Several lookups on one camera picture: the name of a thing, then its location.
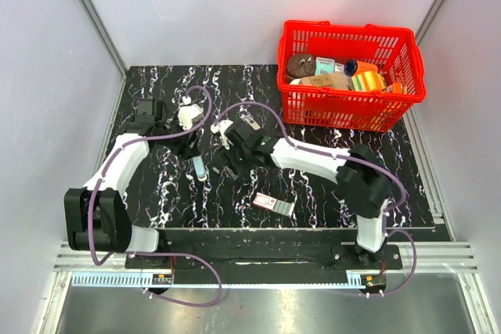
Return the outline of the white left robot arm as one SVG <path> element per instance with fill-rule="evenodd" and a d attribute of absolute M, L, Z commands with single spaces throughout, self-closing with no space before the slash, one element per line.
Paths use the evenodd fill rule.
<path fill-rule="evenodd" d="M 154 147 L 165 145 L 183 159 L 198 155 L 198 134 L 187 131 L 203 115 L 197 104 L 186 103 L 170 115 L 161 100 L 139 100 L 103 165 L 81 188 L 68 189 L 63 198 L 72 250 L 142 252 L 143 260 L 153 268 L 168 262 L 170 250 L 160 243 L 158 230 L 133 225 L 124 197 L 136 169 Z"/>

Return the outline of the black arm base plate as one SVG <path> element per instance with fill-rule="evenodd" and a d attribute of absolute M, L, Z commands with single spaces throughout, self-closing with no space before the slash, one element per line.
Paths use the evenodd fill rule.
<path fill-rule="evenodd" d="M 190 253 L 211 264 L 300 264 L 337 270 L 403 269 L 399 248 L 375 254 L 355 244 L 355 229 L 170 228 L 160 232 L 164 252 Z"/>

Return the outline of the cream metal stapler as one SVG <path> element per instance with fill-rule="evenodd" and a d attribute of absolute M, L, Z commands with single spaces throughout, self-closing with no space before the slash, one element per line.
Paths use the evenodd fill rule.
<path fill-rule="evenodd" d="M 250 114 L 242 114 L 240 119 L 248 124 L 253 130 L 258 131 L 261 129 L 261 126 L 254 120 L 254 118 Z"/>

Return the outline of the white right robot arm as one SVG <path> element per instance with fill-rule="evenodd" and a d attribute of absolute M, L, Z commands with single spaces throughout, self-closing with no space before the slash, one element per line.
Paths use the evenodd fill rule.
<path fill-rule="evenodd" d="M 374 268 L 384 259 L 384 210 L 390 203 L 391 179 L 364 145 L 352 149 L 313 145 L 270 135 L 243 120 L 211 125 L 222 141 L 218 158 L 232 177 L 256 167 L 275 167 L 313 174 L 333 182 L 356 216 L 356 259 Z"/>

